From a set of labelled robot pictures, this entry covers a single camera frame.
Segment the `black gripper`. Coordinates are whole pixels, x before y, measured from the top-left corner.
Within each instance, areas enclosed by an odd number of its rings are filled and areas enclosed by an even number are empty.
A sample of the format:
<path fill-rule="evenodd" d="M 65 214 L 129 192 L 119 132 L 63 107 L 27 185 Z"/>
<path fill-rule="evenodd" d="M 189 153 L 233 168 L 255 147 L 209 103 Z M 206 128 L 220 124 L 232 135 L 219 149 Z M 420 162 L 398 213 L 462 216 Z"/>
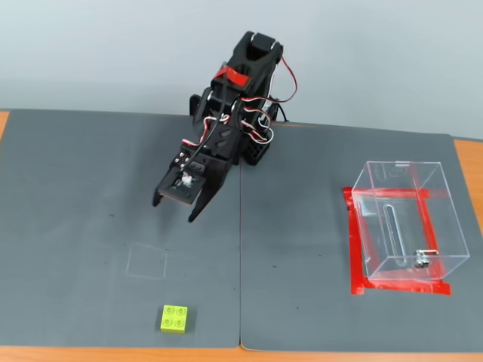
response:
<path fill-rule="evenodd" d="M 189 215 L 189 222 L 193 222 L 217 194 L 230 169 L 227 140 L 209 143 L 191 159 L 196 149 L 197 147 L 190 142 L 181 143 L 179 152 L 171 162 L 171 169 L 155 187 L 152 197 L 152 205 L 153 207 L 157 207 L 164 196 L 171 195 L 174 180 L 183 171 L 192 175 L 204 176 L 205 183 Z"/>

